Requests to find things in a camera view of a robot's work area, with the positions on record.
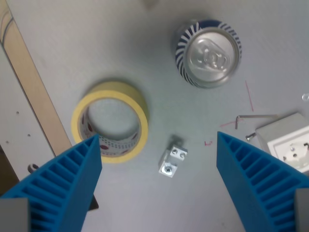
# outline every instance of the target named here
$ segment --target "white electrical socket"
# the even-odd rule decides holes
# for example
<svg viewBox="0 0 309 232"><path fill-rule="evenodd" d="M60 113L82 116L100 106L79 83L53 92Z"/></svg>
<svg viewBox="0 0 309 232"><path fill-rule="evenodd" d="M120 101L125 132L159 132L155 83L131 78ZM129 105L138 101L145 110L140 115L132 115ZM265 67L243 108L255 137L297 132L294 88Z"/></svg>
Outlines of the white electrical socket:
<svg viewBox="0 0 309 232"><path fill-rule="evenodd" d="M309 122L294 114L256 130L261 147L300 172L309 171Z"/></svg>

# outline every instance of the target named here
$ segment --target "gray table surface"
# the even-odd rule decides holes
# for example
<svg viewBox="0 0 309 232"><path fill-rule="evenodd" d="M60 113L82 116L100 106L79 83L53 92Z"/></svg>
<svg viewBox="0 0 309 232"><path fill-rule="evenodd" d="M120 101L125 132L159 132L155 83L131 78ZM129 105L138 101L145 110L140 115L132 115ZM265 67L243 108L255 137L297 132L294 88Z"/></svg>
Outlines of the gray table surface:
<svg viewBox="0 0 309 232"><path fill-rule="evenodd" d="M216 169L216 133L244 139L267 119L309 116L309 2L306 0L8 0L13 16L71 140L75 105L94 84L126 80L144 94L149 139L135 159L104 164L84 232L241 232L244 228ZM171 54L173 31L211 17L239 34L243 57L230 82L197 89L182 80ZM158 174L171 135L189 155L175 176ZM212 141L211 146L205 142ZM255 138L252 144L259 146Z"/></svg>

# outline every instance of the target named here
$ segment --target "yellow masking tape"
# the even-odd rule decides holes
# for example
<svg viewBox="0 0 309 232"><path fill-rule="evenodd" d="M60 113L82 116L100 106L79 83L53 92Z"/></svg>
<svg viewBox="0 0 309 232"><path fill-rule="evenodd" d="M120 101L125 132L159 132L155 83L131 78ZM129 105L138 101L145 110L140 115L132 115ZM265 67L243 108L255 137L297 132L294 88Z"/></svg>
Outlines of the yellow masking tape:
<svg viewBox="0 0 309 232"><path fill-rule="evenodd" d="M135 111L139 119L138 130L123 140L111 140L100 135L102 162L125 162L138 155L146 144L149 118L146 101L134 87L122 82L105 82L95 86L73 112L71 130L76 143L96 134L88 118L88 108L91 103L102 99L123 101Z"/></svg>

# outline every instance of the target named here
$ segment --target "ribbed blue plastic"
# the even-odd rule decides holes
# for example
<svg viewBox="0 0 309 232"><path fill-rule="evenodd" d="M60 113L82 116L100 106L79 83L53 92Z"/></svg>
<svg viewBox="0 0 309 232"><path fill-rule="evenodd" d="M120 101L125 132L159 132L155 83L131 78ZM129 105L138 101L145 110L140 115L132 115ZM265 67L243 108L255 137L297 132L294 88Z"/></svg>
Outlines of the ribbed blue plastic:
<svg viewBox="0 0 309 232"><path fill-rule="evenodd" d="M272 155L218 132L217 168L248 232L293 232L294 194L309 179Z"/></svg>
<svg viewBox="0 0 309 232"><path fill-rule="evenodd" d="M80 232L101 170L96 135L47 162L2 198L29 199L32 232Z"/></svg>

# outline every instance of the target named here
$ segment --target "wooden strip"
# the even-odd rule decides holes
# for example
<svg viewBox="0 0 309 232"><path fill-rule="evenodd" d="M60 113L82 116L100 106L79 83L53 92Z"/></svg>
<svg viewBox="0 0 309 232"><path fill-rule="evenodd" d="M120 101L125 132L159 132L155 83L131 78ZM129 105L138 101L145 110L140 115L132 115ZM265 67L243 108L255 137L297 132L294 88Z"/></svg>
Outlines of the wooden strip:
<svg viewBox="0 0 309 232"><path fill-rule="evenodd" d="M6 1L0 0L0 19L8 10ZM3 18L0 38L11 18L10 12ZM53 152L61 154L71 143L14 20L7 28L3 46Z"/></svg>

